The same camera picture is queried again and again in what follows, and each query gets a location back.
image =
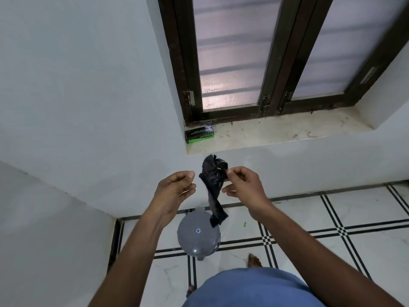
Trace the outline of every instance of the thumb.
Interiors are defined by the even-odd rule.
[[[226,171],[226,174],[227,174],[230,182],[232,182],[233,184],[240,183],[240,181],[242,181],[242,179],[240,179],[237,176],[237,174],[235,174],[234,171],[231,170],[230,168]]]
[[[189,171],[189,173],[185,176],[184,179],[176,182],[177,189],[179,191],[183,191],[185,187],[188,187],[193,182],[193,178],[195,177],[194,171]]]

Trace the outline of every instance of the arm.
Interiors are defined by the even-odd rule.
[[[118,259],[89,307],[139,306],[163,228],[180,204],[194,194],[193,171],[176,172],[159,182],[151,204],[132,230]]]
[[[267,227],[315,296],[327,306],[402,307],[273,206],[256,173],[246,167],[236,167],[228,170],[228,177],[232,184],[222,191],[238,197],[250,215]]]

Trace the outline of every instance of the gray trash can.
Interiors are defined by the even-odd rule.
[[[177,229],[177,240],[183,251],[199,261],[220,246],[220,228],[218,225],[212,228],[211,216],[204,208],[196,208],[180,221]]]

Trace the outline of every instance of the black garbage bag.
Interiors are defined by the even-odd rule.
[[[209,206],[213,212],[210,217],[210,223],[213,228],[216,227],[216,225],[221,225],[228,217],[220,202],[217,200],[223,182],[228,178],[226,174],[227,169],[228,164],[224,160],[217,158],[216,155],[209,155],[204,159],[202,172],[199,174],[199,178],[202,179],[209,192]]]

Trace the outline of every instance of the marble floor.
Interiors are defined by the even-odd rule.
[[[274,202],[332,252],[409,306],[409,187],[403,184]],[[225,209],[220,248],[203,261],[186,255],[176,231],[177,214],[159,239],[141,307],[180,307],[189,284],[200,287],[209,277],[245,267],[248,253],[263,266],[302,278],[267,229],[246,207]],[[124,245],[137,220],[124,223]]]

